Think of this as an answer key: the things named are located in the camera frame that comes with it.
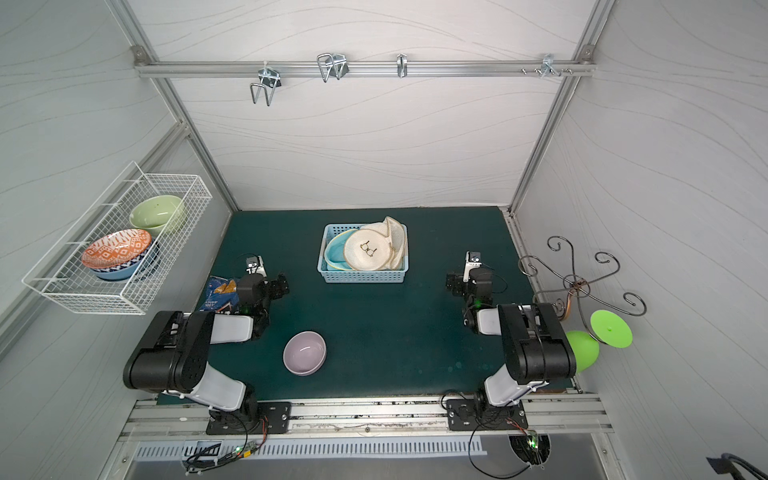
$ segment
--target green suction cup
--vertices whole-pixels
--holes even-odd
[[[600,342],[580,330],[566,332],[568,343],[576,355],[576,373],[583,372],[592,366],[600,354]]]
[[[632,344],[632,330],[619,315],[608,310],[597,310],[592,313],[590,323],[594,334],[608,345],[624,349]]]

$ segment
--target blue plastic basket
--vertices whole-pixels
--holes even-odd
[[[343,231],[360,228],[367,223],[331,223],[326,225],[323,231],[323,242],[320,244],[320,257],[317,260],[317,271],[326,280],[326,283],[402,283],[406,279],[408,271],[408,227],[402,226],[406,231],[406,254],[402,259],[402,270],[377,270],[375,272],[344,272],[328,268],[323,253],[326,245]]]

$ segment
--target metal hook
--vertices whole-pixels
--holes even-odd
[[[559,277],[561,278],[561,280],[565,280],[565,277],[563,277],[563,276],[562,276],[560,273],[557,273],[557,272],[555,272],[555,271],[552,269],[552,267],[550,267],[549,265],[547,265],[546,263],[544,263],[544,262],[543,262],[543,261],[542,261],[542,260],[541,260],[539,257],[535,257],[535,256],[533,256],[533,255],[526,255],[526,256],[524,256],[524,257],[520,257],[520,260],[518,260],[518,268],[519,268],[519,269],[520,269],[520,271],[523,273],[523,275],[526,275],[526,276],[537,276],[537,275],[538,275],[538,269],[537,269],[535,266],[533,266],[533,263],[530,263],[530,262],[528,263],[528,267],[529,267],[531,270],[533,270],[533,273],[528,273],[528,272],[526,272],[526,271],[525,271],[525,267],[523,266],[523,260],[525,260],[526,258],[532,258],[532,259],[534,259],[534,260],[537,260],[537,261],[538,261],[538,262],[539,262],[541,265],[544,265],[544,267],[545,267],[547,270],[549,270],[550,272],[552,272],[552,273],[554,273],[555,275],[559,276]]]
[[[397,76],[400,78],[408,76],[408,55],[401,53],[397,56]]]
[[[336,80],[341,80],[341,77],[349,73],[349,67],[346,64],[346,57],[338,53],[322,53],[317,55],[317,67],[320,69],[320,77],[323,79],[323,83],[326,83],[333,75]]]
[[[600,260],[598,255],[607,255],[609,258],[607,260]],[[617,273],[619,273],[619,270],[621,270],[621,263],[619,263],[619,260],[616,257],[614,257],[613,255],[611,255],[610,253],[608,253],[608,252],[597,252],[594,255],[594,259],[598,263],[610,263],[611,260],[613,260],[614,262],[616,262],[616,270],[614,270],[613,272],[610,272],[608,275],[603,275],[603,276],[601,276],[599,278],[596,278],[596,279],[592,280],[590,283],[596,283],[596,282],[599,282],[602,279],[608,278],[609,276],[616,275]]]
[[[575,259],[574,259],[574,255],[575,255],[576,251],[574,250],[574,244],[573,244],[573,243],[571,243],[571,241],[570,241],[569,239],[565,238],[565,237],[560,237],[560,236],[558,236],[558,235],[552,235],[551,237],[549,237],[549,238],[547,239],[547,247],[549,247],[549,250],[552,250],[553,252],[559,252],[559,251],[560,251],[560,249],[561,249],[561,247],[562,247],[562,245],[560,244],[560,242],[558,242],[558,247],[557,247],[557,248],[554,248],[554,247],[552,246],[552,244],[550,243],[550,242],[552,241],[552,239],[553,239],[553,238],[558,238],[558,239],[560,239],[560,240],[563,240],[563,241],[564,241],[565,243],[567,243],[567,244],[568,244],[568,246],[571,248],[571,275],[573,275],[573,276],[576,276],[576,261],[575,261]]]
[[[554,75],[555,77],[560,77],[563,75],[562,71],[557,71],[552,66],[552,62],[554,61],[554,57],[551,53],[546,54],[544,56],[544,59],[541,61],[541,68],[537,69],[539,77],[548,77],[549,75]]]
[[[614,271],[607,273],[603,276],[598,277],[595,280],[589,281],[586,280],[584,277],[576,275],[576,265],[575,265],[575,259],[574,259],[574,246],[573,243],[571,243],[570,240],[568,240],[565,237],[560,237],[558,235],[554,235],[552,237],[549,237],[547,239],[547,247],[549,247],[550,250],[553,252],[559,252],[562,250],[562,242],[565,242],[568,244],[568,246],[571,248],[571,274],[562,276],[560,273],[556,272],[554,269],[552,269],[549,265],[544,263],[540,258],[535,257],[533,255],[526,255],[524,257],[521,257],[518,261],[518,268],[520,271],[526,275],[526,276],[537,276],[538,270],[537,268],[529,261],[528,265],[525,265],[526,259],[533,259],[537,260],[541,265],[543,265],[547,270],[552,272],[555,276],[560,278],[563,281],[563,288],[553,289],[553,290],[538,290],[534,293],[533,296],[533,302],[537,303],[539,302],[539,296],[544,293],[561,293],[561,292],[568,292],[568,302],[571,301],[571,298],[575,298],[576,305],[578,307],[579,316],[581,317],[581,323],[584,325],[584,328],[587,330],[587,333],[589,336],[591,336],[593,339],[597,340],[600,343],[606,344],[603,340],[599,339],[597,335],[594,334],[594,330],[590,327],[590,325],[587,322],[586,317],[584,316],[584,311],[581,307],[581,299],[589,297],[601,305],[605,305],[608,308],[611,308],[613,310],[616,310],[619,313],[624,313],[631,316],[643,316],[648,311],[648,307],[645,303],[645,301],[636,293],[632,292],[625,292],[622,295],[622,298],[624,298],[624,301],[629,303],[632,306],[637,307],[638,303],[642,305],[642,311],[641,312],[631,312],[629,310],[625,310],[622,308],[619,308],[615,305],[612,305],[608,302],[605,302],[599,298],[597,298],[595,295],[591,293],[591,284],[599,282],[601,280],[604,280],[608,278],[609,276],[613,276],[616,273],[621,270],[621,263],[619,260],[613,256],[612,254],[604,251],[599,251],[594,255],[595,261],[598,263],[611,263],[612,261],[616,263],[616,268]],[[555,302],[553,303],[555,307],[555,312],[558,314],[558,318],[563,320],[565,318],[566,313],[569,311],[568,305],[570,303],[564,302],[562,299],[557,298]]]
[[[266,62],[264,62],[264,68],[259,70],[258,75],[259,83],[250,84],[250,97],[253,103],[256,104],[257,100],[259,100],[259,93],[264,90],[266,105],[269,107],[272,104],[272,99],[275,97],[275,89],[282,85],[280,74],[272,68],[268,68]]]

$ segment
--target green table surface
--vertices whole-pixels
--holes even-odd
[[[404,283],[325,283],[317,272],[328,223],[372,223],[389,215],[408,227]],[[272,302],[261,339],[212,345],[209,363],[255,388],[258,399],[471,392],[503,363],[500,336],[462,325],[462,299],[445,290],[445,274],[463,272],[467,250],[506,280],[494,280],[496,303],[529,303],[502,212],[495,207],[235,213],[210,274],[240,277],[249,253],[267,277],[285,273],[290,294]],[[328,353],[320,370],[295,376],[283,348],[299,332],[318,332]],[[161,396],[161,402],[177,401]]]

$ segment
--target wire basket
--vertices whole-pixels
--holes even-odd
[[[128,217],[134,207],[158,195],[182,199],[186,220],[181,227],[157,235],[129,279],[106,281],[96,277],[81,262],[85,249],[105,235],[133,228]],[[131,164],[22,282],[75,313],[144,315],[210,200],[210,191],[199,175],[146,174]],[[178,211],[168,224],[173,224]]]
[[[328,267],[324,257],[326,245],[339,233],[352,228],[360,228],[367,223],[331,223],[326,225],[323,231],[323,242],[320,244],[320,258],[317,260],[317,271],[323,276],[326,283],[402,283],[406,279],[408,271],[408,227],[402,226],[406,231],[406,254],[402,258],[402,270],[376,270],[372,272],[346,272],[334,270]]]

